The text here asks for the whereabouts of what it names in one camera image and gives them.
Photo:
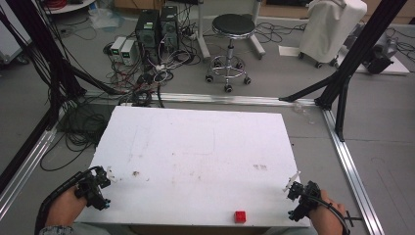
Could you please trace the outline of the black round stool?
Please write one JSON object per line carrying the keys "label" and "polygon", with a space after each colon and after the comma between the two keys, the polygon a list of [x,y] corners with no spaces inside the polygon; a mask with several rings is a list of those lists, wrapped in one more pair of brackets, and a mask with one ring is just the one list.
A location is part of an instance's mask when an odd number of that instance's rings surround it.
{"label": "black round stool", "polygon": [[213,19],[212,30],[218,36],[228,38],[229,44],[225,55],[215,56],[210,61],[205,81],[212,83],[216,77],[224,78],[224,91],[227,93],[233,90],[230,78],[242,76],[244,83],[250,84],[252,80],[246,72],[245,62],[234,55],[234,41],[252,36],[255,32],[254,22],[242,15],[225,14]]}

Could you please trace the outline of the white cabinet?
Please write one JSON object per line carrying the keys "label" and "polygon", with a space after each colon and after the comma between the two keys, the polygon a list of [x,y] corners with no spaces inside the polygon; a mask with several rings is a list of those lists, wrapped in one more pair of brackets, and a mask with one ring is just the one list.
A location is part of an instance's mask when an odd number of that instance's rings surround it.
{"label": "white cabinet", "polygon": [[[0,0],[0,13],[6,16],[14,30],[23,38],[23,42],[25,44],[29,44],[31,42],[31,38],[7,4],[6,0]],[[10,64],[22,51],[23,49],[17,42],[16,38],[0,21],[0,63],[3,65]]]}

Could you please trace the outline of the white floor board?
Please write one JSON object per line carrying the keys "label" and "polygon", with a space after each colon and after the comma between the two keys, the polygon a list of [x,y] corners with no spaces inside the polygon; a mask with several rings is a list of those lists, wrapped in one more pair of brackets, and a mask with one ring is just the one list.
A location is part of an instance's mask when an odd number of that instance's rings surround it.
{"label": "white floor board", "polygon": [[[347,54],[347,50],[340,50],[339,57],[338,57],[338,64],[340,65],[345,56]],[[409,69],[396,57],[391,57],[392,63],[386,67],[381,74],[393,74],[393,75],[407,75],[409,74]],[[370,71],[366,69],[363,65],[360,65],[356,70],[359,73],[367,73],[369,74]]]}

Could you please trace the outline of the slim black computer tower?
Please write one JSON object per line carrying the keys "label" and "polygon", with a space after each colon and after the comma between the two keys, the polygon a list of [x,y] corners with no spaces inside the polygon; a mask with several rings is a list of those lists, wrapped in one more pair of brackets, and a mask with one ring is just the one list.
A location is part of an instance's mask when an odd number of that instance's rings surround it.
{"label": "slim black computer tower", "polygon": [[161,8],[161,36],[166,52],[173,52],[179,48],[177,14],[176,6]]}

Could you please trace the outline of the person's left hand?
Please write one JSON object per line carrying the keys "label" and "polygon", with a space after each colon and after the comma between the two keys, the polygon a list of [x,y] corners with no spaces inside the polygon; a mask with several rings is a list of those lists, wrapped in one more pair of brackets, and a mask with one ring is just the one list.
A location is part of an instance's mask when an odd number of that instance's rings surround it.
{"label": "person's left hand", "polygon": [[75,196],[75,191],[75,186],[70,187],[52,203],[45,222],[46,226],[73,225],[87,204],[84,197]]}

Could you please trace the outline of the white stand legs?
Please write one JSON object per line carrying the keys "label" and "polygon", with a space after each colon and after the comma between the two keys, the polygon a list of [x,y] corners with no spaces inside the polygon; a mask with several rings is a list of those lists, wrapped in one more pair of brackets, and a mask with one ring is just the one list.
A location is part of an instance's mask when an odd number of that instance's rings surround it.
{"label": "white stand legs", "polygon": [[[210,52],[204,39],[204,0],[196,1],[198,6],[198,30],[196,31],[197,41],[202,52],[203,59],[206,61],[210,59]],[[252,20],[254,23],[256,23],[257,18],[259,16],[261,1],[262,0],[254,0],[252,11]],[[258,58],[261,60],[262,57],[266,54],[265,50],[263,49],[262,45],[259,43],[258,39],[254,34],[249,37],[249,40],[252,43],[254,50],[258,54]]]}

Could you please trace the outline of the black floor beam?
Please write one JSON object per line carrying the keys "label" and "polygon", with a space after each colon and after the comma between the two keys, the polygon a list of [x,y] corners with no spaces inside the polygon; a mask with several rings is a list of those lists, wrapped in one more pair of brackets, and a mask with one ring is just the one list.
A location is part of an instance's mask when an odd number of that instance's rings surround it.
{"label": "black floor beam", "polygon": [[18,169],[22,166],[23,162],[28,158],[30,151],[34,148],[34,145],[40,139],[41,134],[46,130],[52,111],[47,110],[40,122],[36,124],[32,132],[27,139],[23,142],[22,146],[8,163],[6,168],[0,174],[0,194],[4,192],[12,178],[17,173]]}

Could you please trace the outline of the long aluminium floor rail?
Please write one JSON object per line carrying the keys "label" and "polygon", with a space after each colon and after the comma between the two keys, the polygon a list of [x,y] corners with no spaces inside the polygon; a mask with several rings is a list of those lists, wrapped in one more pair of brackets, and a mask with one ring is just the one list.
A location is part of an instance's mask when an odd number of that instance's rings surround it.
{"label": "long aluminium floor rail", "polygon": [[315,107],[312,99],[297,99],[294,102],[282,101],[275,97],[254,97],[234,95],[208,95],[208,94],[186,94],[166,93],[152,95],[153,101],[161,100],[163,103],[201,103],[217,105],[239,105],[239,106],[262,106],[262,107]]}

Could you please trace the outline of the white paper sheet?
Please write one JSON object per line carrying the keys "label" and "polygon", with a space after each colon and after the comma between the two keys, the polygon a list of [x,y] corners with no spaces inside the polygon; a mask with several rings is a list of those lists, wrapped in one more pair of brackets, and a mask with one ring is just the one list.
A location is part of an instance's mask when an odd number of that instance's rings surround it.
{"label": "white paper sheet", "polygon": [[289,46],[278,46],[279,54],[281,56],[288,57],[297,57],[300,54],[300,49],[298,47],[289,47]]}

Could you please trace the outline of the white covered cart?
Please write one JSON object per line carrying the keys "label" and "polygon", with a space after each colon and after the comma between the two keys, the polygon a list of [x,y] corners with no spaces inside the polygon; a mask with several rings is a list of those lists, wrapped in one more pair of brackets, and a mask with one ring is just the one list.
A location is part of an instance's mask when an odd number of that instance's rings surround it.
{"label": "white covered cart", "polygon": [[312,0],[299,58],[310,57],[318,68],[331,63],[366,12],[367,4],[362,0]]}

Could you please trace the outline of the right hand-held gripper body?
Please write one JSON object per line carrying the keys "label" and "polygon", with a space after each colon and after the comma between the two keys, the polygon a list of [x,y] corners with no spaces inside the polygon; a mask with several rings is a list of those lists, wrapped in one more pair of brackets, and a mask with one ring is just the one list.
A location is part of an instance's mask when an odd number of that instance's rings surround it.
{"label": "right hand-held gripper body", "polygon": [[299,200],[297,207],[289,211],[289,219],[298,222],[317,208],[321,190],[313,181],[308,181],[306,185],[295,181],[289,188],[288,198],[292,201]]}

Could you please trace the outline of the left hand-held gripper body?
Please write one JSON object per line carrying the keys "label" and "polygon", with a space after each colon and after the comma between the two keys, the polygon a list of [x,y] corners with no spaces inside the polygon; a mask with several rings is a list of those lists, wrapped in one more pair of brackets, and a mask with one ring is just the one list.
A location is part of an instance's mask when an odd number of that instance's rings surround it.
{"label": "left hand-held gripper body", "polygon": [[85,198],[87,207],[101,211],[110,206],[111,201],[102,195],[101,190],[110,186],[111,180],[101,166],[93,166],[82,172],[76,185],[75,196]]}

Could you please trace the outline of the large black computer tower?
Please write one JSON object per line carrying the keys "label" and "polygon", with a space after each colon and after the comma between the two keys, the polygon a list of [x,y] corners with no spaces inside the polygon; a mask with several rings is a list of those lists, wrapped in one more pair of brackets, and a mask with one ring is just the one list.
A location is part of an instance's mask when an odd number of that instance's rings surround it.
{"label": "large black computer tower", "polygon": [[135,26],[141,57],[154,65],[160,62],[158,55],[161,41],[160,26],[160,12],[154,9],[142,10]]}

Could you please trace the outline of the person's right hand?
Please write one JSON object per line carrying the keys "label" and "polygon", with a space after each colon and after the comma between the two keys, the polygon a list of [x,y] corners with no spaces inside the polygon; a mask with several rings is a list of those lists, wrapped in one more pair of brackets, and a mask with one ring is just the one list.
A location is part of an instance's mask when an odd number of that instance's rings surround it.
{"label": "person's right hand", "polygon": [[[331,204],[338,212],[341,213],[341,215],[346,214],[345,206],[330,199],[328,192],[324,189],[321,190],[321,199],[324,202]],[[329,226],[343,228],[341,222],[336,218],[336,216],[324,206],[318,206],[316,210],[311,211],[309,213],[309,218],[311,219],[312,225],[315,229]]]}

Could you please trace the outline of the clear plastic bag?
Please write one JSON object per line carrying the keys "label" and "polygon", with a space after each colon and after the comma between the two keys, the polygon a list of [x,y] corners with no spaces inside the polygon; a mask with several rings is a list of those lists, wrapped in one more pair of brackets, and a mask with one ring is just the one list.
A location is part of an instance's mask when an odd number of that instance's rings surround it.
{"label": "clear plastic bag", "polygon": [[91,9],[88,11],[94,29],[114,30],[122,26],[124,19],[110,9]]}

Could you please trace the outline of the black braced frame post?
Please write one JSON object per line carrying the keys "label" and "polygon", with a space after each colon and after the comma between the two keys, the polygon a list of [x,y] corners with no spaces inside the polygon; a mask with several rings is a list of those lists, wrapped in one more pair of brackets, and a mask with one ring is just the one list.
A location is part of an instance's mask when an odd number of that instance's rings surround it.
{"label": "black braced frame post", "polygon": [[346,54],[337,70],[325,79],[314,83],[301,91],[280,98],[280,101],[292,103],[320,88],[323,93],[314,100],[314,104],[324,111],[330,111],[332,104],[338,100],[338,109],[335,121],[335,133],[344,142],[344,120],[346,114],[346,99],[349,82],[363,59],[380,39],[382,33],[392,23],[394,18],[408,0],[381,0],[374,14],[371,16],[351,49]]}

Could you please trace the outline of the round white table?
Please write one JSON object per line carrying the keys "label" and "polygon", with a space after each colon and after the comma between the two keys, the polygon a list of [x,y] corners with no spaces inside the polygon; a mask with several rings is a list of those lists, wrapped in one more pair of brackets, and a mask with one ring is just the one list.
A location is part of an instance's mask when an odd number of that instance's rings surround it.
{"label": "round white table", "polygon": [[83,8],[87,8],[90,5],[94,5],[95,2],[96,0],[82,0],[81,4],[66,4],[66,6],[64,6],[61,9],[45,9],[45,12],[49,15],[69,13]]}

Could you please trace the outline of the clear plastic wrap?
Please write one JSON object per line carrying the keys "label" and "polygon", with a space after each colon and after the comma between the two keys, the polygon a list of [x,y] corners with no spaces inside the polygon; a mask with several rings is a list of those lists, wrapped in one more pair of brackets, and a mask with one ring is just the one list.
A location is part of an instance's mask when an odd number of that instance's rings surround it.
{"label": "clear plastic wrap", "polygon": [[315,119],[311,114],[311,111],[308,107],[303,106],[302,104],[295,103],[294,104],[294,111],[304,117],[309,124],[314,124]]}

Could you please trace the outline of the black device on board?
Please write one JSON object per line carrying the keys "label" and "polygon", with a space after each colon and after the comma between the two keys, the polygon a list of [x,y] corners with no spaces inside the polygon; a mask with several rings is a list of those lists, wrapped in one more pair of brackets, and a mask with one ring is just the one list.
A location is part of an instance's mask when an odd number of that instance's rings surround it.
{"label": "black device on board", "polygon": [[372,74],[379,74],[392,64],[392,56],[397,52],[397,40],[381,35],[365,56],[362,65]]}

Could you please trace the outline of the white bench power supply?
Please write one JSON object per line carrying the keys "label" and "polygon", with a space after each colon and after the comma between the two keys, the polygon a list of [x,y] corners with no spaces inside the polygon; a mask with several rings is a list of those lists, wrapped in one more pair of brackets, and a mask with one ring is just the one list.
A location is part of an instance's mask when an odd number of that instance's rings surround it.
{"label": "white bench power supply", "polygon": [[132,39],[127,39],[121,49],[121,57],[126,66],[132,66],[136,61],[135,43]]}
{"label": "white bench power supply", "polygon": [[126,40],[125,36],[119,36],[110,48],[112,56],[113,56],[113,60],[117,63],[122,62],[121,49],[123,47],[125,40]]}

